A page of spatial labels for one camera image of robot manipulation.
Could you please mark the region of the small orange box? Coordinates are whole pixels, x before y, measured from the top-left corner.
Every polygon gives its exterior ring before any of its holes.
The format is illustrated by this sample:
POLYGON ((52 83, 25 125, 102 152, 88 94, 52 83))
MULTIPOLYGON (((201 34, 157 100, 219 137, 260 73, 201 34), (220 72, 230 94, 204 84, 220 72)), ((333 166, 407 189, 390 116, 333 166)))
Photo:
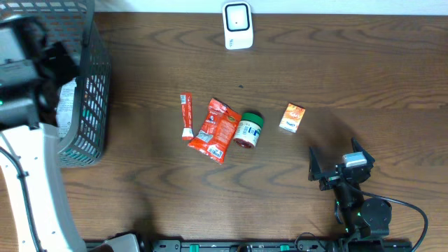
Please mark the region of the small orange box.
POLYGON ((289 132, 296 133, 304 114, 305 114, 304 108, 289 103, 281 118, 279 127, 289 132))

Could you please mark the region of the red snack bag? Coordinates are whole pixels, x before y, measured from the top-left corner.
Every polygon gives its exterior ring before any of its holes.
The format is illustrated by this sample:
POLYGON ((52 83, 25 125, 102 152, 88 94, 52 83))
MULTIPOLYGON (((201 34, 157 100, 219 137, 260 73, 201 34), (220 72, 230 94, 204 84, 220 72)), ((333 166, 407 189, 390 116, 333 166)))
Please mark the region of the red snack bag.
POLYGON ((220 165, 223 164, 241 119, 241 114, 217 99, 211 99, 206 118, 188 147, 210 157, 220 165))

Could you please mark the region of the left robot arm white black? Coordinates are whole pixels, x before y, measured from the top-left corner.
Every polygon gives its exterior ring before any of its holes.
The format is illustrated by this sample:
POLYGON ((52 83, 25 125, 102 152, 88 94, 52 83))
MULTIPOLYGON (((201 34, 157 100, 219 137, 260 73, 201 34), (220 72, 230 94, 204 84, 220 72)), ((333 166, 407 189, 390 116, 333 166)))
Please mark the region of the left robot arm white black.
POLYGON ((110 62, 93 24, 79 50, 35 17, 1 23, 1 171, 21 251, 138 251, 137 236, 85 241, 76 229, 63 167, 104 151, 110 62))

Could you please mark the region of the red stick packet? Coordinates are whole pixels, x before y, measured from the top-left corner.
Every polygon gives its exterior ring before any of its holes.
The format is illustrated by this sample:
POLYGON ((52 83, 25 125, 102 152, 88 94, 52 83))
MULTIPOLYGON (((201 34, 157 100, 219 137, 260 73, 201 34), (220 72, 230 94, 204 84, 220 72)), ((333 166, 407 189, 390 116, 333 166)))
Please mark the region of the red stick packet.
POLYGON ((181 109, 183 116, 182 140, 189 141, 193 139, 193 96, 190 92, 184 92, 180 95, 181 109))

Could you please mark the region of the green white 3M package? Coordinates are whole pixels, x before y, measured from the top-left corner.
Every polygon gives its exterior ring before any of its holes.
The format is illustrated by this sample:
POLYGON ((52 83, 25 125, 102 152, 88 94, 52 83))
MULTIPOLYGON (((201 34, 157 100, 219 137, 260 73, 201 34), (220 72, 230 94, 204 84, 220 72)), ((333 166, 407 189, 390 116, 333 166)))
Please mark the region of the green white 3M package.
POLYGON ((59 104, 57 106, 57 125, 59 138, 63 139, 71 127, 76 79, 62 86, 59 93, 59 104))

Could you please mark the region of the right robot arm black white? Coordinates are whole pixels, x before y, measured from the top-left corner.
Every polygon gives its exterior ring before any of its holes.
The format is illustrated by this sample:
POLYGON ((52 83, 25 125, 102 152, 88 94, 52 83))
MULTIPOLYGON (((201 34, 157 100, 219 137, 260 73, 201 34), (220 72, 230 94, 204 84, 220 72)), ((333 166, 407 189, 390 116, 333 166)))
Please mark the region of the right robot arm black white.
POLYGON ((356 239, 374 239, 389 235, 392 207, 384 199, 370 196, 365 199, 360 184, 371 176, 375 159, 358 143, 351 139, 352 153, 342 156, 342 162, 332 171, 322 171, 317 156, 309 151, 309 181, 318 181, 321 191, 331 190, 335 194, 337 212, 341 223, 356 239))

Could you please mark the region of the green lid jar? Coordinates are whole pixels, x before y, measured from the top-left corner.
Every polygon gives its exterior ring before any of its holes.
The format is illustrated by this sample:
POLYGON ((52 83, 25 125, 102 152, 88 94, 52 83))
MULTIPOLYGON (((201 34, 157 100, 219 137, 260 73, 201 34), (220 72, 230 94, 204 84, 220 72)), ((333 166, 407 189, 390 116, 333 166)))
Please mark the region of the green lid jar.
POLYGON ((234 134, 234 142, 243 148, 254 148, 260 138, 263 125, 264 119, 260 115, 244 113, 234 134))

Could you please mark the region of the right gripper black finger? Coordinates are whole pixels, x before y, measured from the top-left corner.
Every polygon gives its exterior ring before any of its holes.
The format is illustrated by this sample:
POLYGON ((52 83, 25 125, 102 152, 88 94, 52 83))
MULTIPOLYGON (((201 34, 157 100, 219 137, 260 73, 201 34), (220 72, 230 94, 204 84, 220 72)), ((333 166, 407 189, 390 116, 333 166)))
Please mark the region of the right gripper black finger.
POLYGON ((355 153, 361 152, 364 155, 365 159, 367 160, 367 163, 369 164, 375 163, 375 159, 371 156, 371 154, 369 154, 354 137, 351 138, 351 145, 355 153))
POLYGON ((309 147, 309 181, 317 181, 321 177, 321 168, 312 147, 309 147))

